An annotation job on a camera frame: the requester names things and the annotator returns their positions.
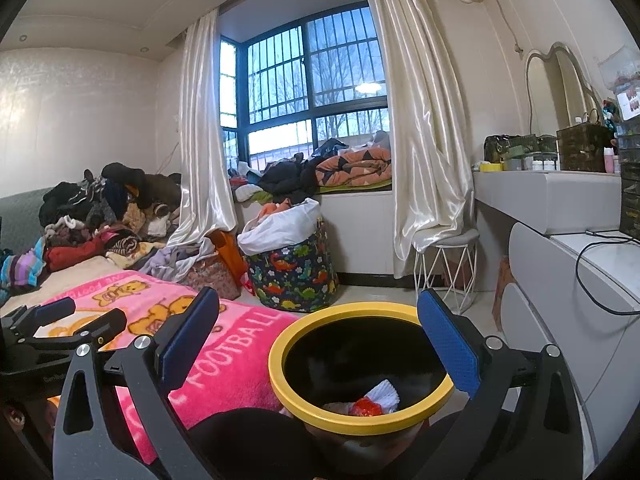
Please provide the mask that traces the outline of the yellow rimmed black trash bin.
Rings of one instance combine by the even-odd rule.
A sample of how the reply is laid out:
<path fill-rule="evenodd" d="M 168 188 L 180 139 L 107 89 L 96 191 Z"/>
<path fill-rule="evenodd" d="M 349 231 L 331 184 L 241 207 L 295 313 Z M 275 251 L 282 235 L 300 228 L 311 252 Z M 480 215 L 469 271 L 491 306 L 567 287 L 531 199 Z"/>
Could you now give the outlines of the yellow rimmed black trash bin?
<path fill-rule="evenodd" d="M 317 438 L 356 451 L 405 448 L 454 393 L 454 383 L 428 340 L 416 307 L 352 302 L 307 314 L 272 344 L 273 392 Z M 387 380 L 396 412 L 358 417 L 330 411 L 355 402 Z"/>

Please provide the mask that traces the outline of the white vanity desk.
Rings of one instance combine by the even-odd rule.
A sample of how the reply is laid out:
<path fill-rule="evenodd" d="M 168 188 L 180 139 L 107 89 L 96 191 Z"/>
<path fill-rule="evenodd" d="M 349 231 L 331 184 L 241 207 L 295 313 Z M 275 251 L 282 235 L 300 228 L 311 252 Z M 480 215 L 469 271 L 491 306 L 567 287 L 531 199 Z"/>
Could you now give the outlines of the white vanity desk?
<path fill-rule="evenodd" d="M 620 177 L 478 172 L 480 242 L 510 259 L 502 333 L 514 348 L 559 347 L 593 472 L 639 405 L 639 244 L 620 227 Z"/>

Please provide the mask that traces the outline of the orange bag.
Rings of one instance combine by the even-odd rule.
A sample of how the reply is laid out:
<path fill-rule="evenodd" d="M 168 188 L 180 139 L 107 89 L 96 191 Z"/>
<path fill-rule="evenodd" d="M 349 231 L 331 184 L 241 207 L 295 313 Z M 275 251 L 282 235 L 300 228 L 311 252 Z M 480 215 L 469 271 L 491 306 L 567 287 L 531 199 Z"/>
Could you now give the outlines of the orange bag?
<path fill-rule="evenodd" d="M 214 244 L 220 258 L 228 266 L 235 283 L 241 286 L 242 278 L 247 271 L 247 264 L 236 244 L 234 234 L 232 232 L 213 230 L 207 234 L 207 237 Z"/>

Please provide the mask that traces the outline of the left cream satin curtain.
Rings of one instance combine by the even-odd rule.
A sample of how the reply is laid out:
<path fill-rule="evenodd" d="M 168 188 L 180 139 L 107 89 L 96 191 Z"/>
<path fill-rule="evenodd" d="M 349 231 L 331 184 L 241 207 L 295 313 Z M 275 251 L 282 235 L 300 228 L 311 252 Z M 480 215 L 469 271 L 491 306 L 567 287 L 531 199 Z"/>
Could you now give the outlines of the left cream satin curtain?
<path fill-rule="evenodd" d="M 197 243 L 210 232 L 236 227 L 220 124 L 218 18 L 215 9 L 186 30 L 178 114 L 181 202 L 170 246 Z"/>

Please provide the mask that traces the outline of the cream satin curtain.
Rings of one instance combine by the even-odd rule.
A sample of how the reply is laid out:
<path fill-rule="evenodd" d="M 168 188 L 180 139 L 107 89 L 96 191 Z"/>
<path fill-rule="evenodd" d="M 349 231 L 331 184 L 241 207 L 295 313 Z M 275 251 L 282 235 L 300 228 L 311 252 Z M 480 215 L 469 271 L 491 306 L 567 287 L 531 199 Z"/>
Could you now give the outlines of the cream satin curtain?
<path fill-rule="evenodd" d="M 428 0 L 367 0 L 387 88 L 393 265 L 462 232 L 473 203 L 469 128 L 454 63 Z"/>
<path fill-rule="evenodd" d="M 170 246 L 197 243 L 210 232 L 236 227 L 220 124 L 218 18 L 215 9 L 186 30 L 178 114 L 181 202 Z"/>

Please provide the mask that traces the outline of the red wrapper in bin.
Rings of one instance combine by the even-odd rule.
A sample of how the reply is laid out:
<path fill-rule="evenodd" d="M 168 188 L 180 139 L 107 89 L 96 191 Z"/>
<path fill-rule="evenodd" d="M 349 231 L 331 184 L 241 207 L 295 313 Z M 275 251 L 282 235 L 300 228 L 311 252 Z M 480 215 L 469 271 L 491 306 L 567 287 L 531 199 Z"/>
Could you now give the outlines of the red wrapper in bin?
<path fill-rule="evenodd" d="M 364 396 L 349 407 L 348 414 L 357 417 L 373 417 L 384 415 L 384 410 L 381 404 Z"/>

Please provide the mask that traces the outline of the dinosaur print laundry basket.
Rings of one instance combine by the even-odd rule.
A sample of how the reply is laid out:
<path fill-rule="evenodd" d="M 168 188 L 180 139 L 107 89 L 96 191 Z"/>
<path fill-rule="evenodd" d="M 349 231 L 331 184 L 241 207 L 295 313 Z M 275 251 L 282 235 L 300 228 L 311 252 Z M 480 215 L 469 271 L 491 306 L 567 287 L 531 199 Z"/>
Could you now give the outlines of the dinosaur print laundry basket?
<path fill-rule="evenodd" d="M 254 295 L 268 308 L 310 313 L 332 304 L 338 289 L 322 217 L 300 243 L 245 256 Z"/>

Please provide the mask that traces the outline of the white plastic bag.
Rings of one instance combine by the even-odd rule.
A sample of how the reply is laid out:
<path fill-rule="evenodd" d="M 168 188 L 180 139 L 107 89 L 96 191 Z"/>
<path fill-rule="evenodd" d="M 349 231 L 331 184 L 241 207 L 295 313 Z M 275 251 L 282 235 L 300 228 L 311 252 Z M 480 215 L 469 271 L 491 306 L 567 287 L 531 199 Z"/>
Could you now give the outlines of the white plastic bag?
<path fill-rule="evenodd" d="M 320 204 L 312 198 L 288 209 L 247 222 L 238 235 L 238 245 L 246 256 L 293 246 L 314 234 L 321 219 Z"/>

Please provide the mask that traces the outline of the black clothes on sill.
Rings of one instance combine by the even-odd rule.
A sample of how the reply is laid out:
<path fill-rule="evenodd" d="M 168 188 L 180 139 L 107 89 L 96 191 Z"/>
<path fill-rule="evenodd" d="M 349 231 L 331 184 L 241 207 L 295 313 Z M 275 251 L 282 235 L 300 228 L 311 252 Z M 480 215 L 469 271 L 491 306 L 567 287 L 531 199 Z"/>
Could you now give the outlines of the black clothes on sill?
<path fill-rule="evenodd" d="M 285 200 L 293 205 L 299 204 L 318 192 L 317 166 L 345 148 L 348 145 L 344 142 L 330 139 L 316 148 L 309 158 L 298 153 L 292 158 L 272 162 L 262 173 L 257 186 L 270 194 L 277 204 Z"/>

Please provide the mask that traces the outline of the camouflage pouch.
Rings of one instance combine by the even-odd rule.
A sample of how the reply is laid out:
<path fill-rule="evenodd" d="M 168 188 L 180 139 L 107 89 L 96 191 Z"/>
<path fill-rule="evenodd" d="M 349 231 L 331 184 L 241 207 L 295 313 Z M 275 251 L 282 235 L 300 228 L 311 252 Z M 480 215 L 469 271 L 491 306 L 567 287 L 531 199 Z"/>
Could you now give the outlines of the camouflage pouch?
<path fill-rule="evenodd" d="M 528 156 L 555 156 L 558 144 L 555 136 L 495 134 L 485 139 L 483 150 L 485 162 L 505 162 Z"/>

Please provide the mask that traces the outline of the dark woven storage basket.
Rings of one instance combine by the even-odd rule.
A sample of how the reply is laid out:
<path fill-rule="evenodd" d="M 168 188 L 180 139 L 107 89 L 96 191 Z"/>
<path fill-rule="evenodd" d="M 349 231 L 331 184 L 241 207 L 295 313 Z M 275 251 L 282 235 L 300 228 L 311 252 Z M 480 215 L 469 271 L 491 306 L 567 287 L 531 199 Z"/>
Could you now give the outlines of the dark woven storage basket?
<path fill-rule="evenodd" d="M 560 167 L 566 171 L 605 172 L 604 150 L 612 148 L 614 131 L 604 124 L 596 108 L 580 119 L 556 132 Z"/>

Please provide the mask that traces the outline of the right cream satin curtain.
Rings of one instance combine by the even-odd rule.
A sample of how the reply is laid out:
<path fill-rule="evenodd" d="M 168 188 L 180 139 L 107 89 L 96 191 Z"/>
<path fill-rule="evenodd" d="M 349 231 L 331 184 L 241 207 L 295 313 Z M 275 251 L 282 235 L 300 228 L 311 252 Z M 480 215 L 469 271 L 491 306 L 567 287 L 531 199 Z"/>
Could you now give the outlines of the right cream satin curtain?
<path fill-rule="evenodd" d="M 469 128 L 454 63 L 428 0 L 367 0 L 387 88 L 393 265 L 462 232 L 473 203 Z"/>

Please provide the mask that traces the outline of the black drawer organizer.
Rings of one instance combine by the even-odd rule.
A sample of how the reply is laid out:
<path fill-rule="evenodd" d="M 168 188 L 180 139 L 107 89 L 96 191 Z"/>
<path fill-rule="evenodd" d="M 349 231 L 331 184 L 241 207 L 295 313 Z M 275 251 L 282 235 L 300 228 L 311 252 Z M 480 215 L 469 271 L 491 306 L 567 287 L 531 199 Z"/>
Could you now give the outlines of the black drawer organizer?
<path fill-rule="evenodd" d="M 618 126 L 616 141 L 622 201 L 620 202 L 620 232 L 636 240 L 640 233 L 640 127 L 639 117 Z"/>

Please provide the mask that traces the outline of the orange patterned quilt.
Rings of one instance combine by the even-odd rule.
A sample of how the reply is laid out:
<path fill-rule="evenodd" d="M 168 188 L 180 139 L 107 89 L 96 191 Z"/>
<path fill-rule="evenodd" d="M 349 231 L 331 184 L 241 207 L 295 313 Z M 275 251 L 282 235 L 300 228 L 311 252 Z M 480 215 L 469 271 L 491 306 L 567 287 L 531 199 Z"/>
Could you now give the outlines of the orange patterned quilt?
<path fill-rule="evenodd" d="M 379 184 L 392 177 L 392 155 L 387 148 L 346 151 L 327 158 L 316 167 L 322 188 L 360 188 Z"/>

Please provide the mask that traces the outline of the silver framed mirror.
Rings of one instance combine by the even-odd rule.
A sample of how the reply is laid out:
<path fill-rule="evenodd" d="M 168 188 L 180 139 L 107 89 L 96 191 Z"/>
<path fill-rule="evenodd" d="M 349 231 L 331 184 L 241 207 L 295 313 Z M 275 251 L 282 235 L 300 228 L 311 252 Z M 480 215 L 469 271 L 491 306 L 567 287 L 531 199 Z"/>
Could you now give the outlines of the silver framed mirror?
<path fill-rule="evenodd" d="M 556 136 L 568 127 L 602 122 L 600 98 L 566 44 L 555 42 L 547 52 L 530 50 L 524 76 L 529 134 Z"/>

